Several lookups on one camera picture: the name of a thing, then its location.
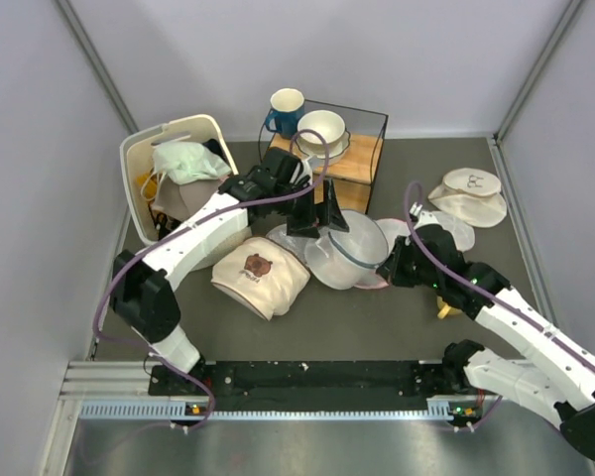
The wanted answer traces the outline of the silver round insulated pad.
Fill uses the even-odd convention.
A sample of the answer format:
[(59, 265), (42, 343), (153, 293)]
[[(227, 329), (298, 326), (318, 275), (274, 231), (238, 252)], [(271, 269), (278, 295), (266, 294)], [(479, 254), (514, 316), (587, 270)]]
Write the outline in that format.
[(294, 254), (303, 264), (306, 263), (304, 251), (308, 243), (308, 238), (289, 235), (286, 224), (278, 225), (271, 229), (266, 234), (266, 238)]

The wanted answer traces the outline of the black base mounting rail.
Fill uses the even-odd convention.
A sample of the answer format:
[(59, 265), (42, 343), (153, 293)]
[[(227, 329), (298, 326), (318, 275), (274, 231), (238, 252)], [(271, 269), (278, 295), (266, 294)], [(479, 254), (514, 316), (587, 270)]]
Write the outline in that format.
[(480, 404), (483, 395), (440, 363), (419, 361), (219, 361), (191, 376), (224, 412), (410, 411), (432, 397)]

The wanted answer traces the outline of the white scalloped plate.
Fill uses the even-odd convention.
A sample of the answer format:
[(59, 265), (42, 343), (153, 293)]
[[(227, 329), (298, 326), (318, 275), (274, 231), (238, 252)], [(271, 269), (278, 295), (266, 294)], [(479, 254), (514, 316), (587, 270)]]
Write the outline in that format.
[[(346, 130), (337, 141), (328, 145), (328, 164), (330, 166), (336, 164), (343, 158), (347, 149), (350, 146), (350, 138), (351, 133), (348, 130)], [(312, 144), (302, 138), (297, 138), (296, 145), (300, 153), (303, 155), (303, 157), (306, 159), (306, 161), (312, 168), (321, 168), (324, 165), (325, 149), (321, 143)]]

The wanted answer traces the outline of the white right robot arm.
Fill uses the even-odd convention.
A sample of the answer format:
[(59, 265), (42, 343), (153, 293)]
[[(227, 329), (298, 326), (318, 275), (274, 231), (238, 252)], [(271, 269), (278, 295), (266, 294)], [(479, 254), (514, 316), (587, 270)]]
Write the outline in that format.
[(390, 285), (425, 286), (442, 301), (509, 343), (530, 366), (470, 340), (449, 345), (443, 381), (452, 391), (490, 391), (542, 417), (595, 462), (595, 355), (540, 315), (491, 266), (469, 262), (452, 234), (415, 204), (379, 274)]

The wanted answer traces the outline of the bear print cream bag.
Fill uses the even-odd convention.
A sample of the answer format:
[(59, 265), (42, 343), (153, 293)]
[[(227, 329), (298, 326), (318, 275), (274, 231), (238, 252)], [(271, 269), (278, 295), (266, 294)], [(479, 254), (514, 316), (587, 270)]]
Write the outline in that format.
[(309, 270), (293, 253), (253, 237), (213, 266), (211, 283), (269, 321), (290, 310), (309, 279)]

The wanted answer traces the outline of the pink trimmed mesh laundry bag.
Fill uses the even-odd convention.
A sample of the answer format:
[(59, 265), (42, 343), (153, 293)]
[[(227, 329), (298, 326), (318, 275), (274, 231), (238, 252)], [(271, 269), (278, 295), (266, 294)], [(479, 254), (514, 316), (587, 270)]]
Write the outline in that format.
[[(475, 232), (472, 226), (451, 214), (443, 211), (422, 210), (418, 222), (424, 224), (438, 224), (449, 232), (454, 240), (456, 249), (460, 252), (467, 252), (475, 245)], [(376, 221), (384, 233), (389, 250), (393, 251), (395, 240), (398, 236), (408, 237), (410, 235), (407, 223), (397, 218), (382, 218)], [(387, 281), (377, 272), (365, 275), (357, 284), (356, 289), (360, 290), (381, 290), (388, 286)]]

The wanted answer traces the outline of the blue zipper white mesh bag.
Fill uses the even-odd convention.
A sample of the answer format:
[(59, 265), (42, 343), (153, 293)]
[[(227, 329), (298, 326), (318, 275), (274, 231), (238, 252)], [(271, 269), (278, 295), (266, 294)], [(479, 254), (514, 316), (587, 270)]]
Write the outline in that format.
[(388, 241), (377, 222), (353, 209), (342, 209), (348, 231), (331, 228), (304, 249), (311, 273), (334, 290), (353, 288), (375, 272), (390, 255)]

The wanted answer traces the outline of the yellow ceramic mug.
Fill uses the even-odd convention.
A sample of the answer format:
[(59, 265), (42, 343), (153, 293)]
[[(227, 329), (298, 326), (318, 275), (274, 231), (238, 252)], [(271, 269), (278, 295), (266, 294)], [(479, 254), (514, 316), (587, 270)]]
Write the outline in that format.
[(446, 317), (448, 317), (450, 315), (457, 315), (457, 314), (461, 313), (460, 309), (451, 306), (445, 300), (443, 300), (441, 297), (438, 297), (436, 299), (436, 304), (437, 304), (437, 308), (438, 308), (437, 317), (439, 319), (445, 319)]

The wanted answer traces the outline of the blue ceramic mug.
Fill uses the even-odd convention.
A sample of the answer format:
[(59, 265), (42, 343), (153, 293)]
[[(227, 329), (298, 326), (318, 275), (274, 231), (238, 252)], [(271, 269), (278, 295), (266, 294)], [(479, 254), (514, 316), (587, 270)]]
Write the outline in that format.
[(304, 96), (294, 88), (277, 90), (270, 98), (271, 109), (264, 127), (273, 134), (290, 139), (298, 130), (298, 122), (304, 115)]

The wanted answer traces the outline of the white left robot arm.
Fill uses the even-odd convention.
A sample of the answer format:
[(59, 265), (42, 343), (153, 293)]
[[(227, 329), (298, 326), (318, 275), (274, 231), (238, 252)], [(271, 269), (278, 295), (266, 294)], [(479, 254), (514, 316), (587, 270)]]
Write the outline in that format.
[(172, 368), (171, 381), (184, 393), (204, 384), (200, 352), (180, 327), (175, 291), (194, 268), (226, 240), (258, 218), (283, 215), (287, 233), (317, 238), (327, 227), (349, 226), (329, 178), (314, 178), (306, 161), (271, 147), (244, 175), (228, 178), (190, 219), (137, 254), (120, 253), (113, 263), (109, 305)]

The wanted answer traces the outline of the beige trimmed cream mesh bag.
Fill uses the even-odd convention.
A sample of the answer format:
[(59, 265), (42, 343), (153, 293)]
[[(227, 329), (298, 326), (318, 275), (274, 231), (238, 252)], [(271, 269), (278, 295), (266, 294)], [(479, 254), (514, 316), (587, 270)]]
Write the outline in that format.
[(479, 169), (461, 168), (446, 173), (427, 199), (438, 210), (477, 228), (495, 227), (508, 213), (500, 179)]

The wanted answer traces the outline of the cream plastic laundry basket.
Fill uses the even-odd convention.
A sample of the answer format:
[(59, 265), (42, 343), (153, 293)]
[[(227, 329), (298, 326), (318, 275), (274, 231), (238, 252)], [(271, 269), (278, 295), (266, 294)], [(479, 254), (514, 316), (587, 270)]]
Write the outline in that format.
[[(157, 147), (178, 143), (215, 146), (216, 154), (228, 165), (230, 173), (238, 173), (218, 123), (207, 114), (174, 120), (126, 138), (120, 146), (123, 183), (133, 223), (147, 247), (162, 240), (159, 233), (164, 228), (157, 225), (161, 214), (190, 228), (198, 219), (235, 202), (232, 197), (217, 192), (220, 179), (178, 185), (169, 177), (152, 175)], [(238, 209), (159, 246), (144, 262), (157, 271), (165, 270), (172, 282), (181, 280), (190, 272), (213, 266), (251, 235), (247, 213)]]

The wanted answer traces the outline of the pile of clothes in basket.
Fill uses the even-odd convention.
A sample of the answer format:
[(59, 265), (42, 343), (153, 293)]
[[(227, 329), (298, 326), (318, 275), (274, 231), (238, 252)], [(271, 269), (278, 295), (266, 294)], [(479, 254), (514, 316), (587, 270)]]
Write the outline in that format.
[(157, 236), (164, 238), (189, 219), (231, 174), (229, 162), (215, 139), (157, 145), (152, 167), (135, 178)]

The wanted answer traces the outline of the cream ceramic bowl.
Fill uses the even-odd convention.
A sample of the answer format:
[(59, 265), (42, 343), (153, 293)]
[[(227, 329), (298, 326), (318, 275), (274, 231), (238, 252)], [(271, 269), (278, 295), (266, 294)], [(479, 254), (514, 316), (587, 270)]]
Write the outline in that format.
[(323, 138), (327, 145), (337, 141), (346, 131), (346, 125), (341, 116), (329, 110), (314, 110), (306, 113), (298, 122), (297, 129), (310, 130), (302, 133), (302, 138), (309, 143), (319, 144)]

